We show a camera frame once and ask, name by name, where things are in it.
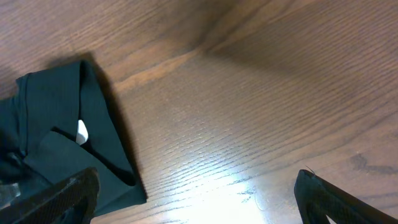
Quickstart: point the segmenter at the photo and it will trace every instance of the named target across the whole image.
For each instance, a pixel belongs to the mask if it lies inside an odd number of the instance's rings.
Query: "wooden table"
[[[315,173],[398,217],[395,0],[1,0],[0,92],[90,58],[148,202],[92,223],[300,223]]]

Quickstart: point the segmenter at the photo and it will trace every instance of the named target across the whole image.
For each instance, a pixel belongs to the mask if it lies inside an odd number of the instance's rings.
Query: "black fabric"
[[[88,62],[30,73],[17,84],[18,94],[0,101],[0,155],[17,155],[21,166],[28,166],[35,177],[18,173],[24,172],[21,167],[8,168],[0,173],[3,182],[12,178],[39,181],[42,190],[95,167],[100,182],[95,215],[146,202]],[[79,119],[89,135],[82,146],[75,142]]]

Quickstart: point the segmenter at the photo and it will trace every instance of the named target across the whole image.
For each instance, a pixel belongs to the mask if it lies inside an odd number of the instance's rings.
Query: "folded garment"
[[[96,216],[146,202],[88,62],[29,73],[17,84],[18,94],[0,101],[0,180],[19,183],[19,200],[95,167]],[[82,145],[78,120],[88,131]]]

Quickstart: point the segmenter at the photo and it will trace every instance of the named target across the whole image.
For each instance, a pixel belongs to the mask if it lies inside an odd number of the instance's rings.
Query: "folded cloth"
[[[100,185],[96,216],[146,202],[88,62],[29,73],[17,84],[18,94],[0,101],[2,182],[18,180],[24,199],[95,167]],[[75,142],[78,120],[88,131],[81,146]]]

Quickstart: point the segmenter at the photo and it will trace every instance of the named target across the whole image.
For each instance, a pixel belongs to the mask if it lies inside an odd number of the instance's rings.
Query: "white object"
[[[82,120],[77,122],[77,133],[76,133],[76,143],[82,145],[87,142],[88,132],[87,128]]]

